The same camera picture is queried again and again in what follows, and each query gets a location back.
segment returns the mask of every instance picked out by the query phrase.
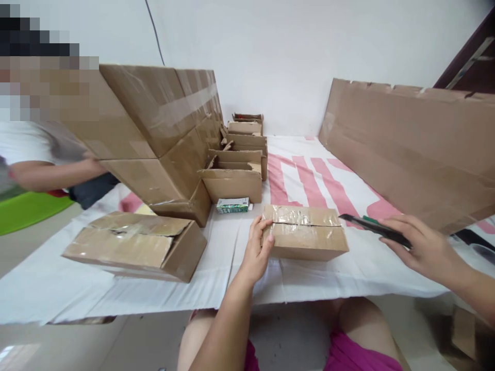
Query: table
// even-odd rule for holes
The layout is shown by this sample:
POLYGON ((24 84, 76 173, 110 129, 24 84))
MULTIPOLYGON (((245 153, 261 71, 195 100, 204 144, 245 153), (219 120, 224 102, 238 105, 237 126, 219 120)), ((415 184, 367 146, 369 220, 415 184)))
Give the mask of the table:
MULTIPOLYGON (((119 184, 0 280, 0 324, 74 321, 86 317, 217 308, 242 261, 252 219, 265 204, 336 208, 373 218, 399 213, 314 137, 268 137, 263 202, 248 213, 212 208, 203 233, 208 245, 190 284, 114 277, 60 257, 92 220, 115 210, 134 212, 139 199, 119 184)), ((350 252, 330 262, 270 259, 253 303, 404 294, 440 295, 447 289, 411 271, 375 234, 344 225, 350 252)), ((495 267, 458 241, 458 253, 495 277, 495 267)))

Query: white wall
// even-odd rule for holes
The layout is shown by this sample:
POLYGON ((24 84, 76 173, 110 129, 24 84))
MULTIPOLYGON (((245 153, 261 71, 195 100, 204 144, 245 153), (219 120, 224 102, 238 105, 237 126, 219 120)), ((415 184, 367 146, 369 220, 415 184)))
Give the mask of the white wall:
POLYGON ((161 65, 144 0, 22 0, 21 16, 39 17, 40 29, 65 31, 82 56, 103 63, 161 65))
POLYGON ((483 0, 150 0, 165 64, 214 69, 226 118, 316 135, 334 77, 431 87, 483 0))

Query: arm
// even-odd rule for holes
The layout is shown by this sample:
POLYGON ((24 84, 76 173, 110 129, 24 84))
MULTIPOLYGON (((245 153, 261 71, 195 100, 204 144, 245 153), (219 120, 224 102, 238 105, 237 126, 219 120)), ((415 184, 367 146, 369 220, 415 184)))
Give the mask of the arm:
POLYGON ((261 221, 261 215, 254 219, 239 272, 228 287, 190 371, 244 370, 253 287, 265 273, 273 247, 273 236, 261 246, 263 229, 270 224, 271 220, 261 221))
POLYGON ((32 192, 69 188, 96 178, 107 170, 94 158, 54 165, 45 161, 23 161, 10 166, 14 179, 32 192))
POLYGON ((469 266, 441 233, 414 216, 397 215, 380 223, 411 241, 412 249, 407 251, 397 242, 380 238, 405 265, 452 290, 495 328, 495 279, 469 266))

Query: small product box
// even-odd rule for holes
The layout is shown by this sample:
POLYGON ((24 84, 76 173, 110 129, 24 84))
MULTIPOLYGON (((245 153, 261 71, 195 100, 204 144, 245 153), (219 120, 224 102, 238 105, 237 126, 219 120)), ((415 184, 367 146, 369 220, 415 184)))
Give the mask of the small product box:
POLYGON ((220 214, 231 212, 247 212, 249 209, 249 197, 244 198, 219 198, 217 210, 220 214))

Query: dark pants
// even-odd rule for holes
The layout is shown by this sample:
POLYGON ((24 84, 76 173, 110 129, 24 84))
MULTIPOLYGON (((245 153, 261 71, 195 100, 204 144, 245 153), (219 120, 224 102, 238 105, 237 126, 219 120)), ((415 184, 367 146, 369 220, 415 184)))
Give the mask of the dark pants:
POLYGON ((110 173, 105 173, 84 183, 69 188, 69 198, 89 209, 96 201, 110 192, 119 180, 110 173))

